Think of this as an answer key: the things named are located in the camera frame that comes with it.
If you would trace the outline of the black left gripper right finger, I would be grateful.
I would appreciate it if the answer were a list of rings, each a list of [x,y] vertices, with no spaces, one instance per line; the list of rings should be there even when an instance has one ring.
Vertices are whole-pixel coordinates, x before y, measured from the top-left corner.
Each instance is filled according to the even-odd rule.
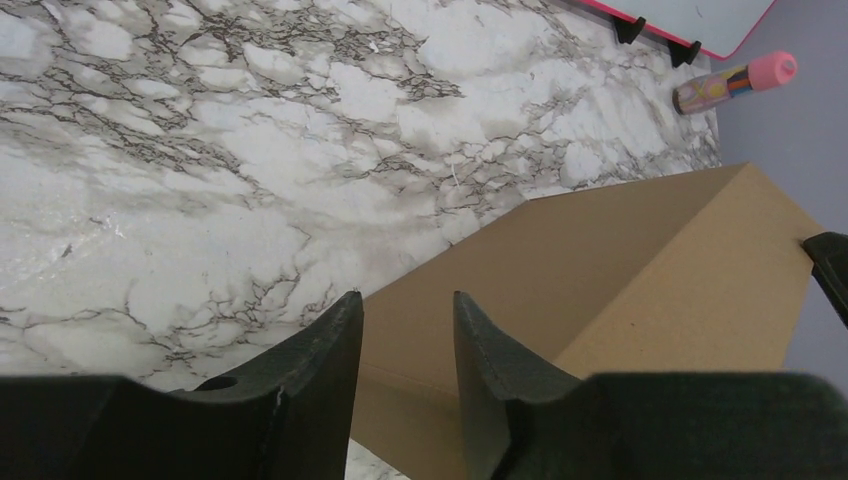
[[[472,479],[843,479],[847,402],[767,372],[578,379],[453,297],[463,453]]]

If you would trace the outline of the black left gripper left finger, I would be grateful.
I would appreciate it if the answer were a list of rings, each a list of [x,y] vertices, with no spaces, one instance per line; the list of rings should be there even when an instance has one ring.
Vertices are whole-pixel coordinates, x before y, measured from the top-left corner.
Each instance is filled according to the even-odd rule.
[[[5,479],[341,479],[364,311],[350,291],[191,391],[116,375],[5,376]]]

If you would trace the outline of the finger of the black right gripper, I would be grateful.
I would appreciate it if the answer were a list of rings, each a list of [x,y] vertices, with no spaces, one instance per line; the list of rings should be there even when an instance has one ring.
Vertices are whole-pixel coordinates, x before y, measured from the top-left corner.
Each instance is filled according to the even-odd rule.
[[[801,247],[813,262],[812,276],[847,327],[847,235],[822,232],[803,240]]]

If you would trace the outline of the brown cardboard box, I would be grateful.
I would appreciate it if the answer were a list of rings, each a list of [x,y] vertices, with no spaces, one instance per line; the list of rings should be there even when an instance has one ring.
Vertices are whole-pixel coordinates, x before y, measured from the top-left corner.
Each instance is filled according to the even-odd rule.
[[[462,479],[453,295],[584,378],[773,371],[820,225],[751,164],[528,201],[369,296],[352,438],[411,479]]]

